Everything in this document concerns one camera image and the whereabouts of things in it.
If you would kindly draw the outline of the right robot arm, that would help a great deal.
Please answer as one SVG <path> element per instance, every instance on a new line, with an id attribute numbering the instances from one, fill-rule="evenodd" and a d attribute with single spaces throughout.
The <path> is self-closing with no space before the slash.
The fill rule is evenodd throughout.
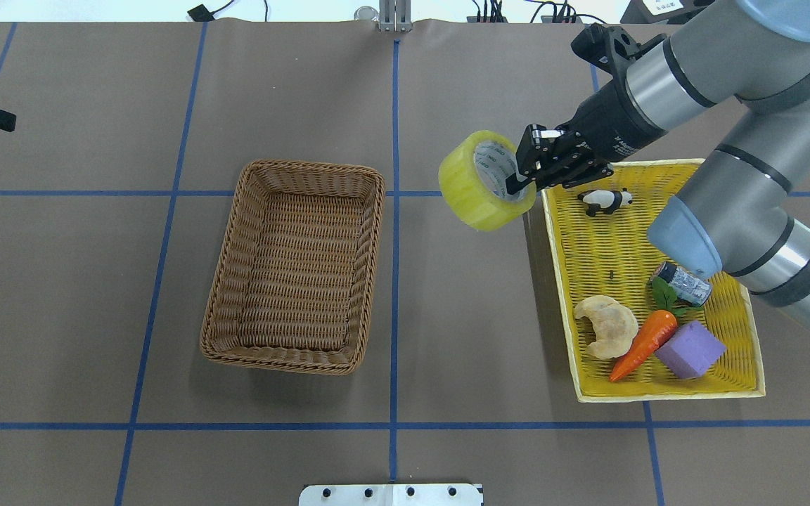
<path id="1" fill-rule="evenodd" d="M 573 187 L 724 100 L 745 116 L 650 224 L 648 239 L 699 278 L 726 272 L 810 329 L 810 227 L 783 200 L 810 170 L 810 1 L 714 1 L 639 43 L 589 25 L 572 42 L 611 76 L 569 121 L 531 124 L 505 195 Z"/>

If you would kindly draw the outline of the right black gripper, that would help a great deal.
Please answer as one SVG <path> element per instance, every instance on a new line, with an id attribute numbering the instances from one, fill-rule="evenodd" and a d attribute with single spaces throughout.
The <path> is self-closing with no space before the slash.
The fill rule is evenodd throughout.
<path id="1" fill-rule="evenodd" d="M 530 183 L 541 190 L 604 179 L 614 172 L 611 164 L 626 160 L 666 133 L 644 115 L 630 95 L 626 78 L 614 78 L 558 129 L 527 125 L 515 151 L 517 169 L 506 178 L 506 192 L 517 195 Z"/>

